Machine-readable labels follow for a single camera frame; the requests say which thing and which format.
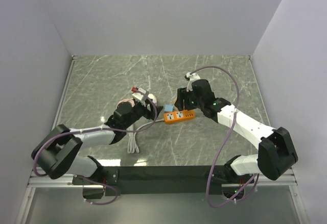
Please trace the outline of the blue plug adapter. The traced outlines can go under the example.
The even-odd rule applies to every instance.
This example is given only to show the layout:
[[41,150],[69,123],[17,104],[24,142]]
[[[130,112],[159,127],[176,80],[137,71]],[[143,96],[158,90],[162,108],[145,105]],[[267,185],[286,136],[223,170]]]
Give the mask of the blue plug adapter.
[[175,111],[174,105],[164,105],[164,112],[165,113],[171,113]]

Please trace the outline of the pink round power socket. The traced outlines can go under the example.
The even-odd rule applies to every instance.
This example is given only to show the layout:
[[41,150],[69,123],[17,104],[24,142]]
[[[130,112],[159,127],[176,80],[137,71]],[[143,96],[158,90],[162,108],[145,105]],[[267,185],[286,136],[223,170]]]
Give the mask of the pink round power socket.
[[155,104],[155,105],[157,105],[157,98],[156,98],[156,96],[155,95],[153,95],[153,94],[148,94],[148,98],[150,98],[151,100],[152,100],[152,102]]

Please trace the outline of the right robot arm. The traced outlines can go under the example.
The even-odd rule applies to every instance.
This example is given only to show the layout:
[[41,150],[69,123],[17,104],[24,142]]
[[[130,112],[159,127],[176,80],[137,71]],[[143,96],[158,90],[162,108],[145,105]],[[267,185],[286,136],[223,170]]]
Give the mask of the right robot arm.
[[255,155],[235,156],[225,164],[224,176],[231,183],[243,175],[256,173],[275,181],[298,161],[288,130],[264,125],[239,111],[228,100],[216,97],[208,80],[190,81],[187,87],[179,88],[175,107],[178,110],[200,109],[205,117],[232,128],[257,149]]

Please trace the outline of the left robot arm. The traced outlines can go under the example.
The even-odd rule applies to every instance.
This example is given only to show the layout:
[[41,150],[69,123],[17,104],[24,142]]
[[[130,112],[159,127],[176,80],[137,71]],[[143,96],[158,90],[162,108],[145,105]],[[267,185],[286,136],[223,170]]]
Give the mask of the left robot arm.
[[130,127],[144,117],[156,121],[163,107],[149,101],[125,101],[117,105],[113,114],[102,125],[85,129],[70,129],[58,125],[32,151],[33,171],[57,179],[66,173],[83,176],[90,184],[96,184],[105,177],[104,167],[92,156],[82,157],[78,152],[97,145],[112,145],[127,134],[134,133]]

